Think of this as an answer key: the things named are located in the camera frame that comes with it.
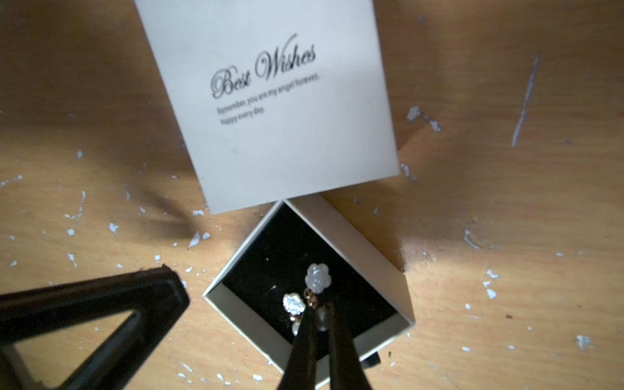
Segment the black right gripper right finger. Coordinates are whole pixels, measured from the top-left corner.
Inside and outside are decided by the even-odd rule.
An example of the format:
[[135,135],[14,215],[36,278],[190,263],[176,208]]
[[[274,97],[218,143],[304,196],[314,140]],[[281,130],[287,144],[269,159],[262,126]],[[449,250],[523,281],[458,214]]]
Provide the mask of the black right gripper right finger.
[[349,328],[334,304],[328,305],[328,323],[330,388],[372,390]]

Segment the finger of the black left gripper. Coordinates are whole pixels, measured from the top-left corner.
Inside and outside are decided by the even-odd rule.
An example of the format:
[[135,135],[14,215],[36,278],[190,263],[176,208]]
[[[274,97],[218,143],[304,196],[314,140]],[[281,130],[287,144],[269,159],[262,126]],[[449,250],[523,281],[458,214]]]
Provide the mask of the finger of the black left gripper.
[[123,389],[190,304],[168,266],[1,296],[1,387],[43,389],[15,344],[52,331],[128,312],[61,389]]

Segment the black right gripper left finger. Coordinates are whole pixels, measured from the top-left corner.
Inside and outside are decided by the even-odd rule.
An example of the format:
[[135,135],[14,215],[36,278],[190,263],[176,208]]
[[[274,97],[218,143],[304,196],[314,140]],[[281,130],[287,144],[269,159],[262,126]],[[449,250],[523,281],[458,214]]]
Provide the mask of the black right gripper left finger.
[[316,312],[308,307],[304,311],[279,390],[315,389],[318,332]]

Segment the white flower pearl earring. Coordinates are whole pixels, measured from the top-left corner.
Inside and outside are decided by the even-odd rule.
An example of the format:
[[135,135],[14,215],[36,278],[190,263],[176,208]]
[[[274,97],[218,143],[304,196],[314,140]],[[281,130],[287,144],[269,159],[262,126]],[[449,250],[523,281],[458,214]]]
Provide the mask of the white flower pearl earring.
[[319,295],[332,285],[329,267],[324,263],[312,263],[305,275],[306,289],[304,297],[307,306],[316,313],[317,328],[320,332],[328,331],[328,309],[319,303]]

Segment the white jewelry box drawer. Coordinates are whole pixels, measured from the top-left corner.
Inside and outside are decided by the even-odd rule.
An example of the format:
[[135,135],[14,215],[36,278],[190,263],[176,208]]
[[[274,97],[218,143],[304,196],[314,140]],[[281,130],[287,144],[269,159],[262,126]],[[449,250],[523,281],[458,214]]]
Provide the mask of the white jewelry box drawer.
[[315,379],[331,380],[328,312],[335,310],[360,362],[415,325],[404,274],[319,195],[278,201],[232,255],[203,297],[278,370],[315,311]]

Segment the white jewelry box sleeve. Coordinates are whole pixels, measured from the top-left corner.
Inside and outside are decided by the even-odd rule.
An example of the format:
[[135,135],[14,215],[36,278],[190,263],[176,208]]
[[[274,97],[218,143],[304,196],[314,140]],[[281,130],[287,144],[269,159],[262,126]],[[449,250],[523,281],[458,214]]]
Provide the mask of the white jewelry box sleeve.
[[139,1],[214,214],[396,176],[371,1]]

